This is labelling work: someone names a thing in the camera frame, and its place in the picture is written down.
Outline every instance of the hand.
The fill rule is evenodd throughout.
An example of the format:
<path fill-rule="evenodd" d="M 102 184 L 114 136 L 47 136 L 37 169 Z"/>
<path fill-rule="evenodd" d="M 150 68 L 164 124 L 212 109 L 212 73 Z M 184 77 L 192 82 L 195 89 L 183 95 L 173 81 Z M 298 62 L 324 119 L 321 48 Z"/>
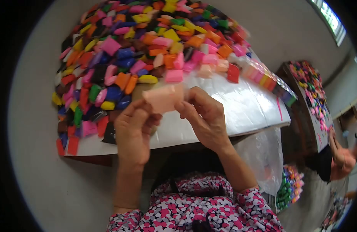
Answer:
<path fill-rule="evenodd" d="M 150 157 L 150 132 L 159 125 L 161 114 L 152 114 L 144 99 L 132 102 L 114 121 L 119 163 L 143 167 Z"/>
<path fill-rule="evenodd" d="M 188 102 L 177 103 L 175 109 L 181 119 L 190 122 L 199 141 L 217 154 L 232 147 L 226 132 L 223 105 L 196 86 L 188 91 L 188 98 Z"/>
<path fill-rule="evenodd" d="M 329 136 L 332 136 L 333 138 L 336 137 L 336 131 L 334 130 L 333 126 L 329 127 Z"/>

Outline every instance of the floral patterned shirt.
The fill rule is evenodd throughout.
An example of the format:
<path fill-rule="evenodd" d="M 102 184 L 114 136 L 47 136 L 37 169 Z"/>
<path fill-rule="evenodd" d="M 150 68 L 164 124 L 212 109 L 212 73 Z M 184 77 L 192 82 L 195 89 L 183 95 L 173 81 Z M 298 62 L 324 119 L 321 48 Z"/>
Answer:
<path fill-rule="evenodd" d="M 136 209 L 112 215 L 107 231 L 189 231 L 195 220 L 208 220 L 212 231 L 284 231 L 257 188 L 233 193 L 217 173 L 191 174 L 173 188 L 179 193 L 170 183 L 158 186 L 145 214 Z M 220 190 L 224 196 L 199 197 Z"/>

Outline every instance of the window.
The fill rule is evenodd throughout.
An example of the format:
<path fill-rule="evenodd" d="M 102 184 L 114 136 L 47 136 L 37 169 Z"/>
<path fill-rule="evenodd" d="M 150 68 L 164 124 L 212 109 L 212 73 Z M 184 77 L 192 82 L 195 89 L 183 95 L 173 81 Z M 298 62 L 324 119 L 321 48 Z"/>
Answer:
<path fill-rule="evenodd" d="M 338 16 L 332 11 L 332 9 L 323 0 L 308 0 L 312 3 L 312 6 L 318 11 L 324 21 L 328 24 L 337 45 L 340 46 L 346 35 L 342 23 L 339 21 Z"/>

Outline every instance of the plastic bag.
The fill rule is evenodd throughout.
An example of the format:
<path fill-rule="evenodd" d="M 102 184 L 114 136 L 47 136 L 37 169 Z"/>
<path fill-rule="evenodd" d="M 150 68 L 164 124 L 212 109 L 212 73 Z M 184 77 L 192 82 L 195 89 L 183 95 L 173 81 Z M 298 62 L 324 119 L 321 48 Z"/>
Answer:
<path fill-rule="evenodd" d="M 260 190 L 276 196 L 283 179 L 283 151 L 280 128 L 253 134 L 234 145 L 255 174 Z"/>

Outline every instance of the person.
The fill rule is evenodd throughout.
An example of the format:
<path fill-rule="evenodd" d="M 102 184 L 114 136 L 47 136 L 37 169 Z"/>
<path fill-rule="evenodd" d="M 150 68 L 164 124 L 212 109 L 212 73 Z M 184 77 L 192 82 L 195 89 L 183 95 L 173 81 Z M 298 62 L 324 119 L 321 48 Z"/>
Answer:
<path fill-rule="evenodd" d="M 134 101 L 114 122 L 119 160 L 115 214 L 107 231 L 284 231 L 227 136 L 223 105 L 199 87 L 188 90 L 188 99 L 175 109 L 199 141 L 218 155 L 226 176 L 196 172 L 166 180 L 154 189 L 150 207 L 142 213 L 139 196 L 150 156 L 150 130 L 162 115 L 152 114 L 144 100 Z"/>
<path fill-rule="evenodd" d="M 345 178 L 355 167 L 357 160 L 357 138 L 352 149 L 343 148 L 336 139 L 333 126 L 329 128 L 329 143 L 319 153 L 306 156 L 305 166 L 316 171 L 325 182 Z"/>

